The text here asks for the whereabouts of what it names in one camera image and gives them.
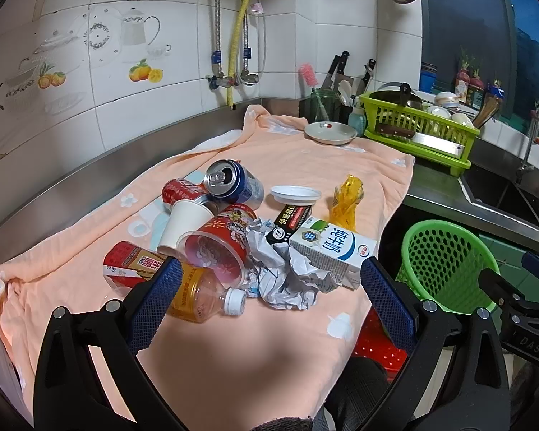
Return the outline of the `green utensil holder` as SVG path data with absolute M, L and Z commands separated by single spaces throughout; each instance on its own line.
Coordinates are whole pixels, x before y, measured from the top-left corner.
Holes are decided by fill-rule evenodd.
M 340 112 L 339 97 L 331 89 L 313 89 L 300 101 L 300 116 L 308 122 L 339 122 Z

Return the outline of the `white milk carton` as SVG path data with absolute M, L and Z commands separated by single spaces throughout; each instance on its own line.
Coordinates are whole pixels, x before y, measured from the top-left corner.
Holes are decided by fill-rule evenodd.
M 332 282 L 356 290 L 363 262 L 376 255 L 378 243 L 327 221 L 308 217 L 289 244 L 315 268 L 326 270 Z

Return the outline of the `white ceramic saucer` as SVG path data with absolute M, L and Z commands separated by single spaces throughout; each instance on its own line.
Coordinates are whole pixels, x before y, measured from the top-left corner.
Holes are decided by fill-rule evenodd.
M 304 129 L 310 139 L 325 145 L 343 146 L 356 139 L 357 131 L 341 122 L 312 122 Z

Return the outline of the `green mesh trash basket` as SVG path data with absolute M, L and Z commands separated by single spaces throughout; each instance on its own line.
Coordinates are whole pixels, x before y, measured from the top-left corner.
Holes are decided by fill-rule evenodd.
M 407 284 L 420 300 L 432 300 L 447 312 L 461 314 L 478 307 L 496 309 L 478 284 L 483 269 L 499 272 L 496 258 L 463 227 L 442 220 L 418 222 L 404 236 L 401 258 L 396 280 Z

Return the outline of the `red Coca-Cola can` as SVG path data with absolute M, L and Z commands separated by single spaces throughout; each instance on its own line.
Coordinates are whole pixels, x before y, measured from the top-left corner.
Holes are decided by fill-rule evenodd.
M 168 211 L 172 209 L 175 203 L 183 199 L 203 205 L 213 201 L 212 196 L 201 185 L 193 184 L 184 178 L 168 181 L 162 188 L 161 197 L 163 205 Z

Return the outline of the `black pan in rack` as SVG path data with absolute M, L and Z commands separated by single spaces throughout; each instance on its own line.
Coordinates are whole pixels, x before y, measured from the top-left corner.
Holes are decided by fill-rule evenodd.
M 423 101 L 408 83 L 389 82 L 370 94 L 372 99 L 397 104 L 417 110 L 423 109 Z

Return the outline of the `black glue box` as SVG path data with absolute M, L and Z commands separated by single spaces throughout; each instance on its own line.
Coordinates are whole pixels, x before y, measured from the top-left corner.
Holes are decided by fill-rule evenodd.
M 312 215 L 310 206 L 286 204 L 271 222 L 266 240 L 269 244 L 288 242 L 310 215 Z

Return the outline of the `pink bottle brush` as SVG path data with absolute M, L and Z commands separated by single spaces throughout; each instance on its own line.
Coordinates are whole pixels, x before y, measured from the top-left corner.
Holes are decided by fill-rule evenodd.
M 299 69 L 300 91 L 302 97 L 309 96 L 319 85 L 314 69 L 310 63 L 303 63 Z

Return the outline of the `steel sink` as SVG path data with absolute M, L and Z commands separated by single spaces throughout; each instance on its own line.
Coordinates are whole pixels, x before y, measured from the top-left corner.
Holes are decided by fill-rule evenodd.
M 539 228 L 539 169 L 498 146 L 476 139 L 471 168 L 461 181 L 469 198 Z

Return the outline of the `red clear plastic cup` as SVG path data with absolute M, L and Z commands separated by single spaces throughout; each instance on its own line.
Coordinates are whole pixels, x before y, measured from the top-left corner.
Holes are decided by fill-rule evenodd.
M 211 269 L 220 283 L 238 288 L 247 273 L 246 228 L 255 219 L 248 205 L 230 204 L 197 230 L 185 233 L 177 249 L 189 264 Z

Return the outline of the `teal soap bottle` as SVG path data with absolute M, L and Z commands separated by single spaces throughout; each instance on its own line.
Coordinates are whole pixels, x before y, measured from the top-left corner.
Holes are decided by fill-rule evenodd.
M 363 137 L 367 127 L 365 110 L 359 98 L 353 96 L 353 109 L 347 118 L 347 124 L 356 130 L 358 137 Z

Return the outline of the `blue beverage can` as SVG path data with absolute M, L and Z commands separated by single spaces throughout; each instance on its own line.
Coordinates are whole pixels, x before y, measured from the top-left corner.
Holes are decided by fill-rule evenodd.
M 262 182 L 233 159 L 213 162 L 206 170 L 203 184 L 211 196 L 224 203 L 241 203 L 256 210 L 264 200 Z

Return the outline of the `white paper cup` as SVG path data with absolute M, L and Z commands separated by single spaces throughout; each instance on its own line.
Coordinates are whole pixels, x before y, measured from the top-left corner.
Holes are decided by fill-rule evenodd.
M 156 246 L 161 255 L 184 258 L 184 238 L 214 217 L 211 210 L 194 200 L 181 199 L 173 204 L 169 220 Z

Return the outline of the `red gold drink bottle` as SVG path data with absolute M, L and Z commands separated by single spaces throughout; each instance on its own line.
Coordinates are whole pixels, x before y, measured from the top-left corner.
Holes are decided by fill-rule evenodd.
M 150 280 L 165 257 L 128 241 L 120 241 L 105 255 L 103 276 L 119 297 L 125 297 L 139 283 Z

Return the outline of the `white plastic lid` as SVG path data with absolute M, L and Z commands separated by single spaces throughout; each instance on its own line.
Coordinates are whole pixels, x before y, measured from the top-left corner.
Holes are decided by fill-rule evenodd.
M 321 199 L 322 193 L 304 186 L 277 185 L 271 188 L 271 196 L 278 203 L 313 206 Z

